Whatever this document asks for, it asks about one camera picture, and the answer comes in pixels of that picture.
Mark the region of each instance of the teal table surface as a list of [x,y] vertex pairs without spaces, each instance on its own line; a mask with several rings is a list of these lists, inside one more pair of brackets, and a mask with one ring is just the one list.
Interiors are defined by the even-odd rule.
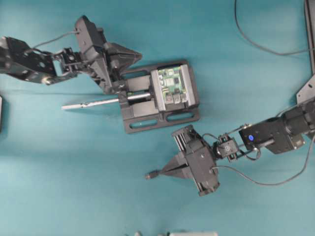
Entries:
[[[238,6],[253,40],[283,52],[307,48],[302,0]],[[219,135],[274,116],[295,103],[312,75],[308,53],[280,57],[247,43],[233,0],[0,0],[0,34],[33,46],[73,30],[83,14],[108,41],[141,52],[137,65],[189,60],[201,100],[201,120],[193,123],[199,133]],[[73,35],[41,49],[70,46],[78,50]],[[178,152],[171,133],[184,125],[128,135],[118,104],[62,111],[65,104],[113,97],[86,75],[45,86],[2,74],[0,95],[1,236],[315,234],[313,156],[302,176],[280,187],[220,170],[218,191],[199,197],[190,180],[144,179]],[[264,149],[259,161],[233,166],[258,181],[281,181],[300,171],[307,146],[281,155]]]

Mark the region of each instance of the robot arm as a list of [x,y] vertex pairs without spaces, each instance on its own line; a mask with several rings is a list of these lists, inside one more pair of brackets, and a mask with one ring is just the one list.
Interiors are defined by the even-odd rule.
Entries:
[[[199,195],[204,196],[215,192],[220,185],[217,161],[224,158],[227,158],[229,162],[236,161],[243,156],[248,157],[247,154],[254,151],[257,152],[257,158],[248,158],[257,160],[260,156],[260,149],[263,147],[274,154],[295,150],[305,144],[302,134],[307,134],[314,140],[314,130],[315,98],[292,107],[281,116],[267,119],[255,125],[241,126],[219,137],[214,136],[217,141],[212,145],[208,144],[192,125],[189,125],[172,134],[180,152],[162,170],[147,174],[146,179],[158,175],[191,178],[198,188]],[[235,139],[230,137],[230,134],[236,131],[239,131],[244,142],[243,145],[237,144]],[[298,174],[275,184],[259,183],[239,171],[237,172],[260,185],[276,186],[299,176],[305,170],[307,161],[308,157],[304,168]]]
[[[142,55],[116,43],[107,42],[103,29],[96,28],[86,16],[77,20],[73,33],[80,52],[73,52],[71,48],[64,48],[55,54],[42,52],[30,48],[24,41],[3,37],[0,39],[0,73],[47,85],[86,73],[106,94],[114,94],[124,88],[125,81],[121,79],[121,74],[140,60]],[[60,76],[55,71],[55,60],[60,62]]]

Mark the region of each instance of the wire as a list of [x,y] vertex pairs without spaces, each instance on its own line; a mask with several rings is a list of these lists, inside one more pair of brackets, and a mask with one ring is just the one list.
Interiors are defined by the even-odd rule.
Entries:
[[257,182],[255,180],[253,180],[252,178],[248,177],[247,175],[245,175],[244,173],[240,172],[239,170],[237,170],[237,169],[235,169],[233,167],[230,167],[230,166],[215,166],[215,167],[212,167],[211,169],[227,168],[227,169],[235,171],[236,173],[238,173],[239,175],[241,175],[245,179],[247,179],[247,180],[249,180],[249,181],[251,181],[251,182],[253,182],[255,184],[263,185],[263,186],[279,186],[279,185],[288,183],[291,180],[297,178],[299,175],[301,175],[305,171],[305,169],[307,167],[307,164],[308,164],[308,161],[309,161],[310,153],[313,150],[314,141],[315,141],[315,134],[312,137],[311,144],[309,146],[309,150],[307,152],[307,156],[306,156],[305,163],[304,163],[304,166],[303,166],[302,170],[300,172],[298,172],[297,174],[295,174],[294,176],[292,176],[292,177],[290,177],[290,178],[288,178],[288,179],[286,179],[284,181],[278,182],[278,183],[261,183],[261,182]]
[[234,0],[234,19],[235,19],[235,23],[236,23],[236,26],[237,26],[237,29],[239,30],[239,32],[241,33],[242,37],[245,38],[248,42],[250,42],[253,46],[265,51],[265,52],[268,52],[268,53],[272,53],[272,54],[275,54],[275,55],[278,55],[278,56],[290,56],[290,55],[295,55],[295,54],[299,54],[299,53],[306,53],[306,52],[311,52],[311,51],[314,51],[315,48],[308,48],[308,49],[303,49],[303,50],[299,50],[299,51],[293,51],[293,52],[288,52],[288,53],[279,53],[277,51],[274,51],[272,49],[269,49],[269,48],[266,48],[262,45],[259,45],[258,43],[252,41],[245,33],[244,31],[241,29],[240,25],[239,25],[239,22],[238,22],[238,19],[237,19],[237,0]]
[[205,134],[203,134],[203,135],[202,135],[202,138],[204,138],[205,136],[210,136],[210,137],[212,137],[212,138],[214,138],[214,139],[216,139],[216,140],[219,140],[215,135],[210,134],[210,133],[205,133]]
[[37,48],[40,47],[40,46],[43,46],[43,45],[45,45],[45,44],[49,44],[49,43],[52,43],[52,42],[54,42],[54,41],[57,41],[57,40],[59,40],[59,39],[61,39],[61,38],[63,38],[63,37],[66,37],[66,36],[68,36],[68,35],[70,35],[70,34],[73,34],[73,33],[78,33],[78,31],[69,31],[69,32],[67,32],[67,33],[64,33],[63,35],[60,35],[60,36],[57,37],[57,38],[51,39],[51,40],[46,41],[46,42],[39,43],[39,44],[35,45],[34,47],[25,50],[25,53],[30,53],[30,52],[32,52],[32,51],[38,51],[38,52],[44,54],[44,52],[42,52],[41,50],[39,50],[39,49],[37,49]]
[[248,155],[245,155],[245,152],[243,150],[240,149],[240,153],[242,155],[244,155],[248,160],[251,160],[251,161],[257,161],[260,157],[261,157],[261,151],[260,149],[257,149],[257,154],[256,154],[256,158],[252,158]]

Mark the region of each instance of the silver rod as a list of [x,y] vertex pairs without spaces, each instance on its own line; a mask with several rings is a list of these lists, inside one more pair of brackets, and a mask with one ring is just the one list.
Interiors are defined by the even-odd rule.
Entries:
[[[130,100],[136,100],[136,99],[141,99],[141,98],[150,97],[150,96],[151,94],[149,92],[146,92],[142,94],[128,96],[127,99],[130,101]],[[101,101],[95,101],[95,102],[86,102],[86,103],[80,103],[80,104],[67,105],[67,106],[62,106],[61,109],[62,110],[78,109],[78,108],[93,107],[93,106],[98,106],[98,105],[103,105],[103,104],[109,104],[109,103],[114,103],[114,102],[119,102],[119,99],[114,98],[114,99],[109,99],[109,100],[101,100]]]

